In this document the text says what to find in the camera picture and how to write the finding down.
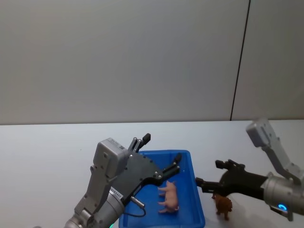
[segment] brown toy animal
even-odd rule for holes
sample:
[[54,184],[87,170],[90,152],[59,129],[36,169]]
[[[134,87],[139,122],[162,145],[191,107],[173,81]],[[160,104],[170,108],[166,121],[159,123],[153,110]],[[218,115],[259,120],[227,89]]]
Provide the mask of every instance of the brown toy animal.
[[217,208],[217,215],[224,213],[225,220],[229,220],[228,212],[232,212],[232,202],[229,198],[213,194],[212,198],[215,200],[215,206]]
[[176,186],[174,184],[174,182],[166,182],[166,187],[165,188],[158,188],[158,190],[161,191],[165,191],[163,193],[160,194],[160,196],[164,196],[165,197],[165,201],[164,202],[158,202],[159,205],[163,205],[165,206],[165,208],[163,210],[159,210],[159,213],[165,213],[165,212],[169,212],[169,213],[173,213],[179,210],[179,203],[178,203],[178,199],[177,199],[177,194],[176,194]]

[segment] white tabletop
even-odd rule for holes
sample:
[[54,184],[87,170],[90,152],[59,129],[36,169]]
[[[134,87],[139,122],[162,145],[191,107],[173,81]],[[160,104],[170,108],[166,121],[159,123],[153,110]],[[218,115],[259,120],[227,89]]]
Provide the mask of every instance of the white tabletop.
[[[224,170],[215,160],[232,159],[248,172],[275,173],[265,152],[253,146],[241,122],[106,123],[0,126],[0,227],[62,228],[86,191],[96,145],[113,137],[129,146],[133,137],[151,133],[145,150],[190,151],[195,175],[219,181]],[[304,121],[271,121],[290,159],[304,168]],[[199,195],[207,228],[299,228],[260,200],[231,194],[230,221],[216,215],[211,195]]]

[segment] blue tray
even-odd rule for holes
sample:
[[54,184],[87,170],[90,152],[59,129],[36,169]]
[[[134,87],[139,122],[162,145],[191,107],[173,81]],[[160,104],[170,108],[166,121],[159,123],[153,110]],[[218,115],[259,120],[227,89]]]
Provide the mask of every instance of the blue tray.
[[[163,208],[157,204],[164,201],[158,196],[157,187],[147,185],[141,189],[136,197],[146,206],[147,214],[142,218],[135,218],[122,215],[119,218],[119,228],[202,228],[205,226],[205,218],[200,203],[198,188],[195,183],[193,166],[189,151],[165,150],[165,151],[141,151],[141,154],[152,159],[159,168],[163,169],[172,163],[177,153],[182,154],[180,173],[171,177],[170,182],[176,181],[177,194],[179,200],[179,211],[177,213],[160,214],[158,211]],[[125,212],[131,214],[142,214],[142,210],[130,202]]]

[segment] sticker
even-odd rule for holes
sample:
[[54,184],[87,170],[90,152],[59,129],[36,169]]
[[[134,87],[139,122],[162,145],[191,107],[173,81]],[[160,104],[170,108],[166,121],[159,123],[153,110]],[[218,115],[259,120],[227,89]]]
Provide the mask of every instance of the sticker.
[[117,196],[120,200],[122,199],[122,197],[124,197],[119,191],[117,191],[117,190],[116,190],[115,188],[113,188],[113,187],[110,188],[110,191],[111,191],[112,193],[114,193],[115,196]]
[[118,142],[116,142],[114,139],[110,138],[110,139],[108,139],[108,141],[109,141],[112,145],[114,145],[114,146],[118,147],[119,149],[121,149],[122,151],[123,151],[123,150],[126,150],[121,144],[119,144]]

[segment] cable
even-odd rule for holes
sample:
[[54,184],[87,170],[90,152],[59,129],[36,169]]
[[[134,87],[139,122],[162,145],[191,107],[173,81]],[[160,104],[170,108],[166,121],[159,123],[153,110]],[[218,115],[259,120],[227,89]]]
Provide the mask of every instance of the cable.
[[143,215],[134,215],[134,214],[130,214],[130,213],[124,213],[124,214],[132,216],[132,217],[141,218],[141,217],[144,217],[146,215],[146,210],[144,208],[141,208],[141,209],[143,210]]
[[242,48],[241,48],[241,55],[239,57],[239,63],[238,63],[238,69],[237,69],[237,80],[236,80],[236,86],[234,88],[234,95],[233,95],[233,101],[232,101],[232,107],[231,107],[231,113],[230,113],[230,121],[232,120],[234,101],[236,99],[236,94],[237,94],[238,76],[239,76],[239,71],[241,69],[241,62],[242,62],[242,56],[243,56],[243,49],[244,49],[244,43],[245,43],[245,36],[246,36],[246,30],[247,30],[250,4],[251,4],[251,0],[249,0],[249,2],[248,2],[248,9],[247,9],[247,15],[246,15],[245,29],[244,29],[244,35],[243,35]]

